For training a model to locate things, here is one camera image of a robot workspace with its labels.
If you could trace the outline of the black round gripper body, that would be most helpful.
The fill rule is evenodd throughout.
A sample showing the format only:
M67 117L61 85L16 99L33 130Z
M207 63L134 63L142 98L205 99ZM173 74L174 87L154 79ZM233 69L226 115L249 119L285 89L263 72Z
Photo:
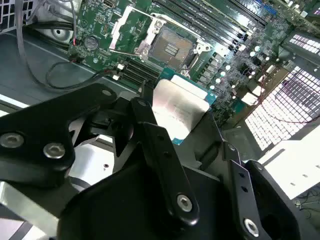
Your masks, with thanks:
M180 228L169 219L155 182L142 163L77 194L60 216L59 240L240 240L220 181L185 167L200 209L199 221Z

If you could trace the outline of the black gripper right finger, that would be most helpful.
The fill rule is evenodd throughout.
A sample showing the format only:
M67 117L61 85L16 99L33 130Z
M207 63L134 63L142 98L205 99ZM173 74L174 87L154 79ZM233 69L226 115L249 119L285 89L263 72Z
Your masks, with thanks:
M205 114L210 147L204 169L219 178L231 201L234 223L244 240L309 240L305 220L262 164L243 163L237 148L227 142L212 112Z

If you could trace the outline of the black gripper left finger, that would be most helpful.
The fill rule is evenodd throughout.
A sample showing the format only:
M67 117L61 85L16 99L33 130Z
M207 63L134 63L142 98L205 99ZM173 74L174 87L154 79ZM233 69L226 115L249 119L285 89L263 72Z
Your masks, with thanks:
M144 161L155 182L153 212L192 227L200 209L165 128L146 100L120 98L94 83L0 119L0 177L37 187L58 187L76 159L75 146L95 135L114 138L124 161Z

